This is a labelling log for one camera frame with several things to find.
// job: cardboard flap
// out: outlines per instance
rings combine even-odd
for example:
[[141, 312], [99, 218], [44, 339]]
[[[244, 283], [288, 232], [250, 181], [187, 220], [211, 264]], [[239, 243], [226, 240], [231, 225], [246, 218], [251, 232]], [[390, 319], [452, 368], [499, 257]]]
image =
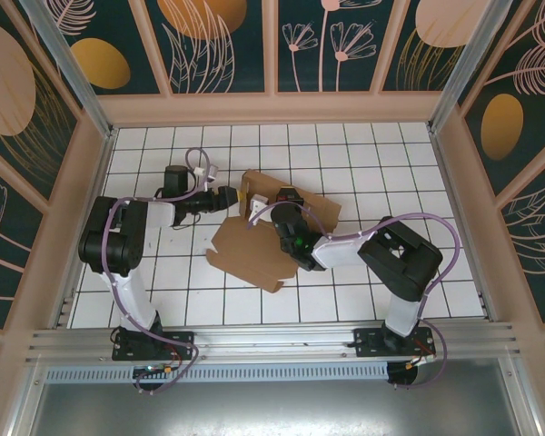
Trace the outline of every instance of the cardboard flap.
[[269, 292], [278, 291], [282, 283], [277, 282], [293, 277], [297, 264], [281, 251], [272, 227], [259, 223], [248, 230], [246, 225], [242, 216], [226, 218], [212, 238], [217, 253], [209, 251], [206, 259], [239, 279]]

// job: dark teal wallpaper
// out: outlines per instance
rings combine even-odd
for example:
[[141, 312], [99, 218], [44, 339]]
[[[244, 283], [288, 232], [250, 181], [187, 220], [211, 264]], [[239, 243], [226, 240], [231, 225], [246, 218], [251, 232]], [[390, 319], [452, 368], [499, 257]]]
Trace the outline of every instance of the dark teal wallpaper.
[[0, 178], [0, 329], [4, 328], [42, 217]]
[[502, 216], [545, 322], [545, 170], [502, 209]]
[[545, 0], [532, 7], [465, 119], [495, 193], [545, 147]]
[[96, 94], [159, 94], [128, 0], [45, 0]]
[[264, 91], [261, 0], [145, 5], [175, 94]]
[[411, 0], [383, 91], [441, 91], [486, 5]]
[[0, 7], [0, 155], [46, 199], [76, 119]]
[[369, 91], [392, 2], [279, 2], [279, 91]]
[[497, 44], [499, 43], [500, 39], [502, 38], [502, 35], [505, 33], [505, 30], [507, 30], [507, 27], [509, 27], [510, 20], [512, 20], [512, 17], [515, 15], [517, 10], [519, 9], [520, 2], [522, 0], [513, 0], [513, 2], [510, 4], [509, 12], [507, 13], [507, 17], [502, 22], [502, 25], [500, 25], [499, 31], [495, 34], [495, 36], [492, 38], [492, 41], [490, 42], [489, 48], [487, 49], [485, 55], [482, 57], [481, 62], [479, 63], [478, 68], [472, 75], [469, 82], [464, 86], [464, 90], [462, 91], [461, 96], [458, 99], [458, 104], [462, 106], [462, 103], [464, 103], [464, 100], [466, 97], [468, 97], [469, 92], [471, 91], [472, 87], [474, 86], [474, 83], [479, 79], [480, 72], [482, 68], [484, 67], [487, 62], [489, 62], [489, 58], [491, 57], [492, 53], [494, 52], [494, 49], [497, 47]]

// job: white grid floor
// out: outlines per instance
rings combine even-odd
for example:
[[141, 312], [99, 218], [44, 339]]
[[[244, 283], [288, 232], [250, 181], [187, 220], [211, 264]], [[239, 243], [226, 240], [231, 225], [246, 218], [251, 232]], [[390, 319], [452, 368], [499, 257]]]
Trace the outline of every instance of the white grid floor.
[[[275, 124], [122, 129], [104, 187], [108, 196], [153, 196], [164, 167], [184, 164], [189, 147], [202, 147], [220, 172], [213, 186], [239, 188], [244, 171], [258, 169], [342, 205], [336, 233], [352, 233], [384, 215], [435, 213], [454, 223], [426, 126], [422, 123]], [[365, 267], [305, 272], [271, 294], [213, 268], [206, 248], [229, 211], [203, 214], [183, 230], [146, 235], [141, 270], [164, 326], [339, 322], [383, 319], [390, 293]], [[186, 218], [184, 223], [192, 223]], [[438, 223], [407, 223], [441, 248], [443, 269], [452, 238]], [[102, 280], [86, 269], [68, 326], [118, 324]], [[484, 316], [464, 251], [431, 294], [427, 318]]]

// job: gray panel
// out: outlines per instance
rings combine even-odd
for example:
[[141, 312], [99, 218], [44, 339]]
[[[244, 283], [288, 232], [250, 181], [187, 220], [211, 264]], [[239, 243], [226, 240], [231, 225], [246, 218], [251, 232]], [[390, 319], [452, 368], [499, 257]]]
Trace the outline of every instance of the gray panel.
[[462, 361], [449, 362], [432, 387], [412, 391], [395, 391], [385, 381], [186, 383], [150, 398], [129, 385], [48, 385], [33, 434], [510, 436], [518, 431], [499, 365]]

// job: brown cardboard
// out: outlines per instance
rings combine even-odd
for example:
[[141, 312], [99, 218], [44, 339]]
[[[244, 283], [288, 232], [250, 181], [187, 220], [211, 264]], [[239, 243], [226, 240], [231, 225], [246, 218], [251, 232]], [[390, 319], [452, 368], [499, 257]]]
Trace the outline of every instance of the brown cardboard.
[[[244, 198], [240, 203], [240, 215], [226, 218], [212, 239], [216, 251], [208, 250], [208, 263], [239, 279], [245, 280], [268, 292], [282, 288], [283, 280], [294, 277], [298, 265], [287, 253], [281, 251], [279, 237], [271, 223], [259, 221], [248, 230], [250, 201], [256, 193], [274, 203], [281, 187], [289, 184], [258, 171], [244, 173], [241, 191]], [[337, 225], [341, 206], [320, 195], [296, 188], [310, 209], [321, 220], [327, 232]], [[305, 216], [310, 228], [318, 231], [317, 223]]]

